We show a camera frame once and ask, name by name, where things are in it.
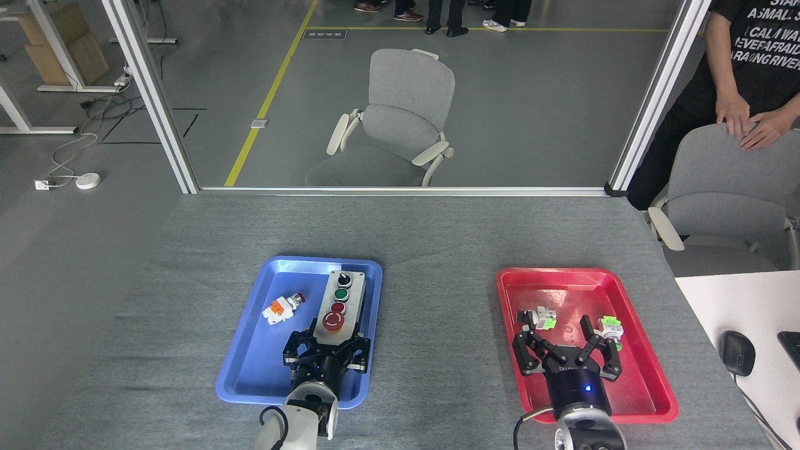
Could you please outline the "person's right hand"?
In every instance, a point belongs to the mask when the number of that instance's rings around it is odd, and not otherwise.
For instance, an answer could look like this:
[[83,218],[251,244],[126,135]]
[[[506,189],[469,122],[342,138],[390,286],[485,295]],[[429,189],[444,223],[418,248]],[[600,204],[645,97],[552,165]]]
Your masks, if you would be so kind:
[[749,131],[751,107],[737,91],[717,92],[716,123],[725,123],[728,134],[742,139]]

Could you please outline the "person's left hand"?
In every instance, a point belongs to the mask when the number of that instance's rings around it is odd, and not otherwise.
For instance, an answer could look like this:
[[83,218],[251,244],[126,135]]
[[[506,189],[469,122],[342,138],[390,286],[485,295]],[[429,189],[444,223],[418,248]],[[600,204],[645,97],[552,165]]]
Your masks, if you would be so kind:
[[794,119],[788,112],[775,110],[754,115],[751,122],[755,127],[740,140],[740,148],[746,152],[768,148],[791,129]]

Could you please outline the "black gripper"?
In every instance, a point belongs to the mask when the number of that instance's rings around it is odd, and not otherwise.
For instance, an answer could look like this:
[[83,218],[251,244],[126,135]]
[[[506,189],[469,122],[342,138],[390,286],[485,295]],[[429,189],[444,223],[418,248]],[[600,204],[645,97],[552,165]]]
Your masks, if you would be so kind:
[[342,390],[346,371],[369,371],[371,339],[354,334],[339,345],[342,357],[323,355],[311,328],[292,331],[282,352],[283,364],[292,370],[292,389],[306,382],[322,382],[334,395]]
[[[572,408],[598,408],[612,414],[602,377],[616,381],[622,374],[618,351],[622,349],[622,322],[616,316],[598,319],[595,329],[588,314],[583,314],[580,326],[586,345],[579,349],[557,350],[549,340],[536,332],[538,315],[534,311],[517,311],[516,319],[522,331],[512,339],[512,351],[521,375],[543,373],[546,360],[546,384],[554,418],[559,419]],[[603,365],[591,358],[599,349]]]

